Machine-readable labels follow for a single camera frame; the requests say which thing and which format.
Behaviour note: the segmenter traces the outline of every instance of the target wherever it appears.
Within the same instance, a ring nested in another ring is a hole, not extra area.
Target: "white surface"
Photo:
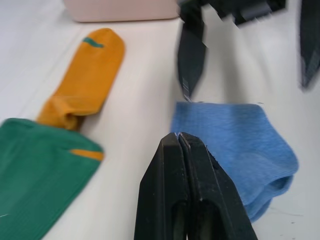
[[[206,71],[193,100],[259,103],[296,153],[290,190],[253,224],[259,240],[318,240],[320,231],[320,82],[299,89],[299,2],[238,29],[205,11]],[[59,85],[81,40],[112,28],[126,54],[101,112],[82,133],[106,158],[46,240],[132,240],[139,182],[181,100],[175,51],[180,21],[73,22],[60,0],[0,3],[0,120],[35,119]]]

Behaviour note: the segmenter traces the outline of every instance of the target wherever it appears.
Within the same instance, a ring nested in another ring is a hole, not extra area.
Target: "yellow sock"
[[[80,116],[100,110],[124,52],[124,42],[111,29],[90,33],[80,44],[60,86],[43,106],[37,122],[76,130]]]

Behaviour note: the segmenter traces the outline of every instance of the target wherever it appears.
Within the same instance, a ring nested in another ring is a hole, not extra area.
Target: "sock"
[[[102,148],[77,132],[7,119],[0,127],[0,239],[42,239],[102,159]]]
[[[55,93],[45,103],[37,122],[76,130],[81,116],[102,107],[122,62],[125,45],[109,28],[91,32],[80,44]]]
[[[255,104],[178,102],[171,132],[192,134],[207,145],[252,222],[289,189],[298,170],[294,152]]]

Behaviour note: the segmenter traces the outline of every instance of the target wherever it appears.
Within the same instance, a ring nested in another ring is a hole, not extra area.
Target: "black plastic part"
[[[184,97],[189,101],[200,79],[205,62],[206,45],[202,42],[205,23],[201,5],[192,0],[181,6],[184,20],[178,49],[178,78]]]
[[[135,240],[185,240],[189,189],[182,149],[174,133],[165,136],[139,188]]]
[[[220,18],[232,14],[234,23],[240,25],[285,8],[286,0],[183,0],[179,4],[184,24],[177,54],[178,79],[188,101],[191,101],[205,64],[207,47],[203,43],[205,24],[201,7],[207,4]]]
[[[135,240],[257,240],[236,187],[197,137],[164,137],[139,188]]]
[[[179,135],[190,186],[189,240],[256,240],[237,189],[197,137]]]
[[[300,52],[301,85],[307,89],[320,68],[320,0],[302,0]]]

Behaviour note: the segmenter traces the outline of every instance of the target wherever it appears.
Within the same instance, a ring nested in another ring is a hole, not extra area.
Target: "blue sock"
[[[171,132],[199,137],[233,180],[253,222],[291,185],[298,161],[255,104],[178,102]]]

